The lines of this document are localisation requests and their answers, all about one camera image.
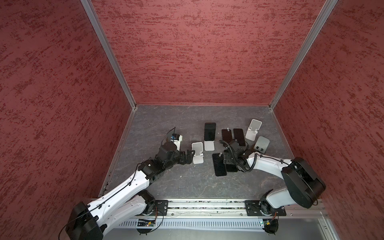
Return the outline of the black phone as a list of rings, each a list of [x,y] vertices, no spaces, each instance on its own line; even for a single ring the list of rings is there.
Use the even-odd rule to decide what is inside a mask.
[[[216,123],[205,123],[204,127],[204,141],[211,142],[215,141],[216,135]]]
[[[226,167],[226,171],[228,173],[236,173],[238,172],[238,168],[236,165],[232,165],[232,164],[225,164],[225,167]]]
[[[238,142],[239,146],[241,147],[246,146],[243,129],[234,129],[234,137],[235,137],[235,140]]]

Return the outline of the white phone stand front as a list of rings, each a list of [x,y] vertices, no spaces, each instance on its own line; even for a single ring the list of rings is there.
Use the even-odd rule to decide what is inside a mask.
[[[195,165],[202,164],[204,162],[204,146],[202,142],[192,143],[192,150],[195,151],[193,156],[193,163]]]

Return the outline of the silver edged phone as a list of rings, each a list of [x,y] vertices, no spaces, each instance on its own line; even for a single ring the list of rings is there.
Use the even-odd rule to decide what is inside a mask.
[[[233,140],[232,131],[230,129],[222,129],[222,140],[226,143],[230,143]]]

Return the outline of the purple case phone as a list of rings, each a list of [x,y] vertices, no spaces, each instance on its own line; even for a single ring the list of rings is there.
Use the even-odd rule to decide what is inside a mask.
[[[226,166],[224,164],[224,157],[222,153],[212,154],[213,164],[216,177],[223,177],[227,175]]]

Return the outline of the grey stand wooden base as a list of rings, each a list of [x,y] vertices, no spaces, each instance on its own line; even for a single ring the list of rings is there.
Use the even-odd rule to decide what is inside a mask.
[[[266,151],[267,151],[267,148],[270,144],[270,140],[265,138],[265,137],[258,137],[258,140],[256,141],[254,147],[253,147],[253,150],[255,152],[258,152],[258,153],[261,153],[261,154],[265,154]]]

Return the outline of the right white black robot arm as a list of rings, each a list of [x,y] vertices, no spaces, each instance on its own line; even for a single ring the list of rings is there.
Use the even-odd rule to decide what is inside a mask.
[[[274,215],[278,209],[297,204],[309,209],[319,203],[326,184],[302,158],[293,160],[266,156],[243,148],[237,141],[220,143],[227,149],[224,162],[234,164],[238,171],[249,173],[260,170],[284,180],[285,186],[267,191],[259,200],[258,209],[264,216]]]

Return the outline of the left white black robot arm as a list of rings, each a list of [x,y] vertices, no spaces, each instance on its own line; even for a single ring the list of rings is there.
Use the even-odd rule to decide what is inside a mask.
[[[122,184],[88,204],[74,206],[63,231],[71,240],[101,240],[124,220],[150,214],[155,198],[146,189],[174,165],[191,164],[194,155],[194,150],[181,152],[174,143],[166,142]]]

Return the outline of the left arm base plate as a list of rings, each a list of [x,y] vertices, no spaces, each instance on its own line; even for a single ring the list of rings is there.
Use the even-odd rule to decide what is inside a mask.
[[[156,212],[159,212],[160,216],[166,216],[168,212],[169,201],[168,200],[155,200],[154,207],[150,216],[155,216]]]

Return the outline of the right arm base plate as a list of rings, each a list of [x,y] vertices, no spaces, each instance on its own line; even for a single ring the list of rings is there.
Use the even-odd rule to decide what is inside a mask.
[[[274,209],[259,200],[246,200],[245,209],[248,217],[285,217],[287,215],[284,207]]]

